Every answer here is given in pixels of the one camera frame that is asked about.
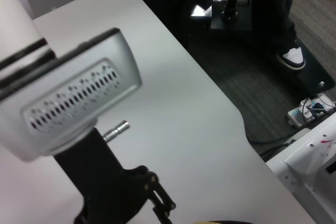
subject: desk surface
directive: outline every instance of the desk surface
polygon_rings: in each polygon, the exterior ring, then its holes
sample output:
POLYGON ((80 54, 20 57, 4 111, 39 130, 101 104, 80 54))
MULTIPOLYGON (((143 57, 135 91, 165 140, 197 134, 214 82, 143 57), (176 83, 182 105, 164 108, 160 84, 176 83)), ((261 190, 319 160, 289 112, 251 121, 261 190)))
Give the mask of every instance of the desk surface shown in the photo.
MULTIPOLYGON (((314 223, 248 144, 237 108, 141 0, 76 0, 35 24, 57 55, 121 29, 143 87, 102 116, 98 129, 130 122, 109 146, 124 168, 158 174, 177 204, 173 223, 314 223)), ((0 149, 0 174, 0 223, 70 224, 81 208, 51 157, 24 164, 0 149)), ((151 208, 147 202, 129 223, 159 223, 151 208)))

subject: black stand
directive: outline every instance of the black stand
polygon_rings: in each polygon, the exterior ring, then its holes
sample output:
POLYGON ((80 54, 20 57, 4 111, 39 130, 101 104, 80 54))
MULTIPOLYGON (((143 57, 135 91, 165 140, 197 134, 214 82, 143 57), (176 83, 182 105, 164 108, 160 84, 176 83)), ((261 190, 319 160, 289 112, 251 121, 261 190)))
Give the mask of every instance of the black stand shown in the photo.
POLYGON ((75 224, 125 224, 148 199, 159 221, 171 224, 168 216, 176 205, 156 174, 145 166, 123 169, 96 129, 54 158, 84 197, 75 224))
POLYGON ((265 47, 253 40, 251 25, 251 6, 239 3, 237 0, 213 1, 211 18, 191 17, 199 26, 203 19, 206 27, 216 36, 236 37, 251 46, 257 55, 260 55, 280 74, 290 85, 301 90, 302 97, 315 96, 317 93, 327 91, 335 86, 332 77, 324 70, 309 49, 298 39, 298 45, 306 59, 306 65, 302 70, 290 70, 281 64, 276 55, 267 51, 265 47))

